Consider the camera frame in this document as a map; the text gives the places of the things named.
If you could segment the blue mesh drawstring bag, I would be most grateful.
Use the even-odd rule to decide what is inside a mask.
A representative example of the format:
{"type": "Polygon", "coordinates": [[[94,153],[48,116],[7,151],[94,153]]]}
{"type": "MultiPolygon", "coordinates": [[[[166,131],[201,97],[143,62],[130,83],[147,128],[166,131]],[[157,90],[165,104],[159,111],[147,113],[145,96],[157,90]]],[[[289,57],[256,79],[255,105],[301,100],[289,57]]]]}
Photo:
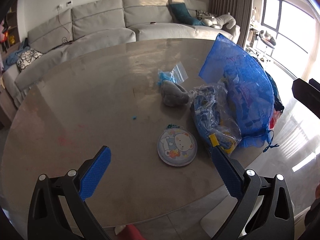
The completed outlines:
{"type": "Polygon", "coordinates": [[[273,85],[261,64],[240,46],[218,34],[199,72],[206,83],[222,83],[237,123],[240,147],[275,148],[270,126],[274,113],[273,85]]]}

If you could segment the clear plastic bag blue toys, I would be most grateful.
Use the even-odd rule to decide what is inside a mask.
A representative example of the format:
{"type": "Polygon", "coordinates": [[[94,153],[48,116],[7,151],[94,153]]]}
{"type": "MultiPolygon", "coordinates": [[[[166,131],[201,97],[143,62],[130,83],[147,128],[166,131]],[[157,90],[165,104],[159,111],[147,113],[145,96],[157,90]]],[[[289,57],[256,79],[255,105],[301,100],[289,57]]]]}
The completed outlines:
{"type": "Polygon", "coordinates": [[[207,147],[220,146],[232,153],[242,137],[240,128],[231,115],[225,86],[211,83],[193,88],[190,111],[199,136],[207,147]]]}

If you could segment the round cartoon bear tin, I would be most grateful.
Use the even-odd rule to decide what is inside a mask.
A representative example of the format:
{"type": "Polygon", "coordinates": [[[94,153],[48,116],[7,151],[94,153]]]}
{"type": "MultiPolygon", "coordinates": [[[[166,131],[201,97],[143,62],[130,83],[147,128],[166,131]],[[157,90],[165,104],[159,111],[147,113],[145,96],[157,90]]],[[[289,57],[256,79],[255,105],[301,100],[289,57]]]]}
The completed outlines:
{"type": "Polygon", "coordinates": [[[197,141],[184,127],[169,124],[159,137],[157,152],[161,160],[170,166],[187,166],[196,157],[197,141]]]}

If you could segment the zip bag with blue item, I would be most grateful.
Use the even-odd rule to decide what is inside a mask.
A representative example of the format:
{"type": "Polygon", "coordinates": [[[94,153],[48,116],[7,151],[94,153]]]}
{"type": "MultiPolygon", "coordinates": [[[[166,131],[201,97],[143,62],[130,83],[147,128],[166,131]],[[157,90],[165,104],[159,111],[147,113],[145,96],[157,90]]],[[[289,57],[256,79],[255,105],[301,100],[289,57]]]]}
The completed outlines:
{"type": "Polygon", "coordinates": [[[179,62],[169,72],[164,72],[160,69],[158,70],[157,85],[160,86],[164,81],[170,81],[175,84],[181,84],[187,79],[188,79],[188,74],[187,74],[183,64],[181,62],[179,62]]]}

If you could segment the white plush toy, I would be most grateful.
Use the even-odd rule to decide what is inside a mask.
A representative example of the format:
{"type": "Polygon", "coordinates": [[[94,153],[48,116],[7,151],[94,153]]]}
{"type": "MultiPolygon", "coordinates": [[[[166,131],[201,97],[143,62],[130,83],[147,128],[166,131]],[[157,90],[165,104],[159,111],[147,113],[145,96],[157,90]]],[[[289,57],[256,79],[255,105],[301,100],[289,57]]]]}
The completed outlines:
{"type": "Polygon", "coordinates": [[[207,26],[214,29],[222,29],[226,26],[227,29],[232,29],[236,25],[236,20],[230,14],[221,15],[218,17],[207,17],[203,18],[201,22],[207,26]]]}

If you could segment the brown curtain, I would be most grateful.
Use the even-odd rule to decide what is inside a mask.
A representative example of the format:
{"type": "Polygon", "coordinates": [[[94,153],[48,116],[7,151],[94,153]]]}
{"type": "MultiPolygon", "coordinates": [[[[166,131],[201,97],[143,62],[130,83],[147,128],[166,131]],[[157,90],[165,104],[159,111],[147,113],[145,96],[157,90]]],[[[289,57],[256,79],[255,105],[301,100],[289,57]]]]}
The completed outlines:
{"type": "Polygon", "coordinates": [[[240,36],[237,44],[245,46],[249,31],[253,0],[209,0],[209,12],[223,15],[230,13],[240,27],[240,36]]]}

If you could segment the patterned cushion right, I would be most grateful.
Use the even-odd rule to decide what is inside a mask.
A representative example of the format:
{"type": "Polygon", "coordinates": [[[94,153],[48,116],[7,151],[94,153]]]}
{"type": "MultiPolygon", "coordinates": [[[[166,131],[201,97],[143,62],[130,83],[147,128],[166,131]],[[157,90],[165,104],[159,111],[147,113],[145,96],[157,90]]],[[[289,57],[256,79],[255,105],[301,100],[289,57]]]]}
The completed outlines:
{"type": "Polygon", "coordinates": [[[216,18],[217,15],[215,14],[211,14],[209,12],[205,12],[205,11],[202,11],[202,10],[196,10],[196,17],[198,20],[202,20],[202,19],[213,19],[213,18],[216,18]]]}

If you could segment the teal cushion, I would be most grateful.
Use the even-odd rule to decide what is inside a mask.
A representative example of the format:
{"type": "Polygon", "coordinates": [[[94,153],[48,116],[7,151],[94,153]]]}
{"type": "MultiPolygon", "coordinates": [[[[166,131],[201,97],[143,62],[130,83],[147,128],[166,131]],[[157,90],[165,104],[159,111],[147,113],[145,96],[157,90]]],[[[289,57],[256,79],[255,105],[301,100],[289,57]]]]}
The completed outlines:
{"type": "Polygon", "coordinates": [[[171,12],[176,20],[180,23],[193,26],[205,26],[205,24],[198,19],[192,17],[184,3],[174,3],[169,5],[171,12]]]}

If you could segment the black white floral cushion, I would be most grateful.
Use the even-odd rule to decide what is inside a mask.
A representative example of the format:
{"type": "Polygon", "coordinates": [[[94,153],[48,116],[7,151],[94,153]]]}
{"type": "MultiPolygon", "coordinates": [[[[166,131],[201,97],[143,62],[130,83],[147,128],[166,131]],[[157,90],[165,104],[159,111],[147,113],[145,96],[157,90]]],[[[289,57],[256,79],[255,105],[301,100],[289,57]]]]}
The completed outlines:
{"type": "Polygon", "coordinates": [[[25,70],[30,64],[32,64],[35,60],[40,58],[43,54],[35,49],[26,50],[18,56],[16,65],[19,71],[25,70]]]}

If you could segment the blue blanket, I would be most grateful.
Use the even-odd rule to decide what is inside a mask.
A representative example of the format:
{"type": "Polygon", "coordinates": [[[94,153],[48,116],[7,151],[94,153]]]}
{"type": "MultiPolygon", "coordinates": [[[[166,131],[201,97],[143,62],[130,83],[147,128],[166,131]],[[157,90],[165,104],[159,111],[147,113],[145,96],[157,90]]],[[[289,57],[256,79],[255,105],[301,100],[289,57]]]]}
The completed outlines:
{"type": "Polygon", "coordinates": [[[26,37],[24,41],[19,45],[16,51],[10,53],[6,59],[3,60],[3,72],[10,68],[10,66],[16,64],[18,57],[21,53],[29,50],[28,38],[26,37]]]}

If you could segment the grey sectional sofa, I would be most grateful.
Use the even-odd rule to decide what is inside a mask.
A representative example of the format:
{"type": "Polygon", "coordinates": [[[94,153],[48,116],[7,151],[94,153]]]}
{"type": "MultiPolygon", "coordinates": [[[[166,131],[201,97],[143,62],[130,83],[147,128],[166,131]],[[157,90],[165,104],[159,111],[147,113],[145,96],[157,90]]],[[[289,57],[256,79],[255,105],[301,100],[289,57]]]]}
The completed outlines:
{"type": "Polygon", "coordinates": [[[214,29],[178,22],[169,7],[174,3],[184,3],[194,18],[196,10],[208,12],[207,4],[197,0],[99,0],[59,13],[28,32],[30,49],[43,55],[21,72],[16,64],[10,66],[2,77],[5,90],[19,107],[31,87],[53,67],[120,44],[171,38],[214,40],[218,34],[238,41],[237,24],[232,29],[214,29]]]}

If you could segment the wooden shelf unit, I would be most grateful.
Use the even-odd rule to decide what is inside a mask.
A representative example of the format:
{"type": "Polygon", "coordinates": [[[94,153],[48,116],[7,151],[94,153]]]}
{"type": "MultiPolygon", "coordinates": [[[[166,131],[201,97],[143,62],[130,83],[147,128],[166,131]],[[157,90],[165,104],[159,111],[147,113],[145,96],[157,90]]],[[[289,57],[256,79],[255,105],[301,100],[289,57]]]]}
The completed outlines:
{"type": "Polygon", "coordinates": [[[17,24],[17,0],[15,0],[4,19],[4,38],[1,41],[1,53],[8,53],[20,44],[17,24]]]}

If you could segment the window frame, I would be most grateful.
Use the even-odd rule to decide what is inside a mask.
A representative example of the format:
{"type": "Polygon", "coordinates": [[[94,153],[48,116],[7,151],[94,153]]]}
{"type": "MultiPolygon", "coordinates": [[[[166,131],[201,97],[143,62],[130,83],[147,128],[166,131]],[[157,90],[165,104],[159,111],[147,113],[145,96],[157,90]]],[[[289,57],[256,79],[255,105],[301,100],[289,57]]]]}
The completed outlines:
{"type": "Polygon", "coordinates": [[[285,0],[264,0],[261,24],[286,41],[310,53],[315,42],[316,20],[309,13],[285,0]]]}

